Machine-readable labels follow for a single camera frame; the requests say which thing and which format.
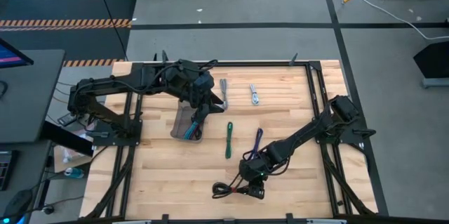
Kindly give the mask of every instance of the black metal frame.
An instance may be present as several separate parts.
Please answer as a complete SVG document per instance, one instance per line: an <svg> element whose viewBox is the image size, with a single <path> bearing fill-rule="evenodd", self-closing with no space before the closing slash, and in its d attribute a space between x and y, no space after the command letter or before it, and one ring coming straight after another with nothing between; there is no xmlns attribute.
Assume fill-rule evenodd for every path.
<svg viewBox="0 0 449 224"><path fill-rule="evenodd" d="M146 62L145 64L151 65L158 62ZM319 114L319 105L318 100L316 96L315 91L315 85L314 85L314 79L312 70L316 71L318 81L319 81L319 88L320 88L320 94L323 100L323 104L326 105L328 102L328 96L326 92L326 87L324 84L324 78L323 73L321 71L321 64L319 61L222 61L219 62L216 67L297 67L301 66L304 67L306 70L307 75L307 81L309 84L309 90L310 90L310 97L311 97L311 103L314 110L314 116L317 116ZM125 111L129 111L130 107L130 96L132 94L128 94L129 98L127 97L126 101L126 108ZM142 106L142 96L138 98L138 104L136 105L136 113L135 116L140 116L140 108ZM328 186L328 193L329 193L329 200L331 209L333 212L333 216L341 216L338 209L338 202L337 197L335 194L335 188L333 185L333 177L336 178L337 182L340 184L342 188L342 196L343 196L343 204L345 213L351 215L352 209L351 209L351 202L350 198L356 198L356 195L351 190L351 188L345 183L344 179L344 172L342 167L342 160L340 156L340 151L338 149L337 144L333 144L333 154L335 158L335 166L330 160L330 155L328 153L327 149L327 143L326 142L320 142L319 139L316 140L316 142L320 145L321 148L321 156L323 158L323 167L326 172L326 182ZM130 189L130 177L131 177L131 171L132 171L132 165L133 165L133 158L134 158L134 152L135 147L129 147L127 161L125 165L123 165L123 168L120 169L121 164L121 158L123 155L123 147L118 146L117 153L116 153L116 159L114 163L114 170L112 175L112 183L111 186L106 193L106 195L103 197L102 202L104 203L104 206L107 207L106 210L106 217L105 218L122 218L124 219L126 216L126 205L128 202L128 193ZM120 205L120 212L118 216L112 216L113 214L113 208L114 208L114 198L116 194L116 188L120 184L121 180L125 178L125 182L123 184L123 192L122 192L122 198L121 198L121 205ZM104 218L98 218L97 216L86 216L87 218L82 218L80 221L87 221L90 220L90 223L101 223L104 221ZM309 219L305 218L293 218L293 215L291 213L286 213L285 219L245 219L245 220L170 220L170 223L306 223ZM152 220L152 223L168 223L168 214L164 214L162 216L161 220Z"/></svg>

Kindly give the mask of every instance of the gray desk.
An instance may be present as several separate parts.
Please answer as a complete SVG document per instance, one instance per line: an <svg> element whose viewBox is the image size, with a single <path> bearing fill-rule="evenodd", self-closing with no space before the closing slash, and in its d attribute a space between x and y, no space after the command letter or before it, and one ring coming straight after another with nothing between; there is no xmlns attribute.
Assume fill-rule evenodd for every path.
<svg viewBox="0 0 449 224"><path fill-rule="evenodd" d="M23 53L34 61L34 65L0 69L0 79L9 85L0 100L0 149L19 152L8 187L0 192L0 217L18 191L29 189L46 178L44 169L51 141L86 155L93 153L90 142L45 121L65 52ZM34 203L29 209L43 203L47 188L48 181L34 188ZM26 223L30 215L25 216Z"/></svg>

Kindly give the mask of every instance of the desk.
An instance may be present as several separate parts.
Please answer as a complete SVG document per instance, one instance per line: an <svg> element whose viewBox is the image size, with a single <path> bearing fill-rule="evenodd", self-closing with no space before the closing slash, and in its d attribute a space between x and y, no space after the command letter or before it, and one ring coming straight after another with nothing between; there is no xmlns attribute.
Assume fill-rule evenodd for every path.
<svg viewBox="0 0 449 224"><path fill-rule="evenodd" d="M46 178L43 170L51 149L49 140L75 150L79 144L85 154L92 155L90 142L45 121L65 52L54 50L23 53L34 61L33 65L0 69L0 79L9 85L8 91L0 100L0 140L16 142L0 143L0 149L19 152L17 166L13 168L8 187L0 192L0 216L18 191L29 189L42 181L43 177ZM48 182L43 183L41 188L48 188ZM46 189L37 193L38 189L39 187L34 189L33 204L29 209L45 200Z"/></svg>
<svg viewBox="0 0 449 224"><path fill-rule="evenodd" d="M112 74L128 74L131 66L131 62L116 62ZM329 98L346 95L339 61L324 60L321 66ZM227 79L229 109L208 116L199 144L170 137L176 98L166 94L144 97L142 140L135 151L126 220L160 220L165 213L170 219L285 218L286 213L295 218L331 217L320 147L313 140L296 149L285 174L269 178L263 200L238 194L211 199L213 183L229 183L238 173L241 155L253 147L258 127L264 130L262 147L290 136L310 122L314 113L304 67L215 67L210 73L215 79L213 91L219 96L218 82ZM249 84L255 84L259 106L251 103ZM126 94L109 95L105 104L121 112L125 99ZM224 151L228 121L234 124L231 159L225 159ZM340 152L349 185L376 211L364 156L348 145L341 145ZM115 153L116 148L109 147L92 164L80 216L92 211L109 187ZM114 215L120 196L119 188Z"/></svg>

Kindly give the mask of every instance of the floor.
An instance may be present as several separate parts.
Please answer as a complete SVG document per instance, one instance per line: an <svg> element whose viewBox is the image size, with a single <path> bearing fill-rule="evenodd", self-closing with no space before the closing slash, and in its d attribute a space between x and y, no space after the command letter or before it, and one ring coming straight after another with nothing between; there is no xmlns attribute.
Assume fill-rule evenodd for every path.
<svg viewBox="0 0 449 224"><path fill-rule="evenodd" d="M443 22L449 17L449 0L369 1L412 22ZM344 6L340 2L333 0L340 23L397 22L360 0ZM377 131L371 140L389 214L449 219L445 129L449 89L421 88L422 74L413 56L431 42L414 30L344 28L343 49L340 29L332 25L281 26L283 22L315 23L314 27L335 23L326 0L137 0L134 18L127 49L130 60L151 60L163 49L171 60L290 59L295 53L297 59L341 60L347 83L356 84L367 124ZM271 24L258 28L198 25L259 22ZM449 29L422 31L428 36L449 35ZM76 83L86 77L106 77L110 71L111 67L66 67L60 81ZM65 113L63 104L52 103L50 116ZM83 179L53 181L47 201L82 195L84 186ZM34 213L32 223L74 220L80 204L65 202L51 216Z"/></svg>

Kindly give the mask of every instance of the green strap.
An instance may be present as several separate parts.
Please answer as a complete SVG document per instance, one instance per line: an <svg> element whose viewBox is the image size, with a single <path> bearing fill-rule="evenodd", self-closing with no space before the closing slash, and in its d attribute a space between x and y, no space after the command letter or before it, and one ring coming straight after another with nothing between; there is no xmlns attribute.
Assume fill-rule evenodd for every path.
<svg viewBox="0 0 449 224"><path fill-rule="evenodd" d="M231 136L232 136L232 122L227 124L227 138L226 138L226 159L231 158Z"/></svg>

